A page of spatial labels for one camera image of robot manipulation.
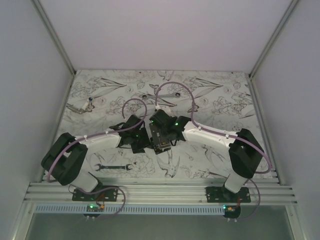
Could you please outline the black fuse box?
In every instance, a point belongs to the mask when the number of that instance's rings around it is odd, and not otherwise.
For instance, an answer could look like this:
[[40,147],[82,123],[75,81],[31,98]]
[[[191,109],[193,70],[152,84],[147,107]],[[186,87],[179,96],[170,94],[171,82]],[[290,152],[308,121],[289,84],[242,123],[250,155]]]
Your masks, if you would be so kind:
[[162,139],[160,136],[153,136],[150,138],[151,147],[156,155],[167,152],[172,145],[167,139]]

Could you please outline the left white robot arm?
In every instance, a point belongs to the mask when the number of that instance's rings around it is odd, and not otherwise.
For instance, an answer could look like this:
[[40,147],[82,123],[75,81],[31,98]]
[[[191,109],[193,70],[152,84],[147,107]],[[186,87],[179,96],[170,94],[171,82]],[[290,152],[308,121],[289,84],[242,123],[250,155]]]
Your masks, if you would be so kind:
[[143,118],[131,115],[126,122],[111,126],[107,130],[92,135],[73,136],[61,134],[41,161],[50,178],[62,186],[72,185],[84,192],[91,201],[102,195],[99,180],[83,169],[86,157],[106,149],[130,145],[134,153],[141,152],[150,144]]

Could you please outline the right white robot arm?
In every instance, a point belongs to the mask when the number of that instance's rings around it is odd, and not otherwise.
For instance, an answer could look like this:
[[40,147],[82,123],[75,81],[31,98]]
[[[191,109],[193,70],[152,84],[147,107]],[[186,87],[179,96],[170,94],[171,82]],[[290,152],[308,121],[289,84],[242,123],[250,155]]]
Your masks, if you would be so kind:
[[220,130],[200,124],[190,117],[171,116],[163,109],[156,110],[149,120],[151,143],[156,153],[169,150],[178,141],[194,142],[228,152],[232,171],[221,190],[226,202],[234,202],[239,197],[241,187],[254,176],[263,158],[262,147],[247,129],[238,132]]

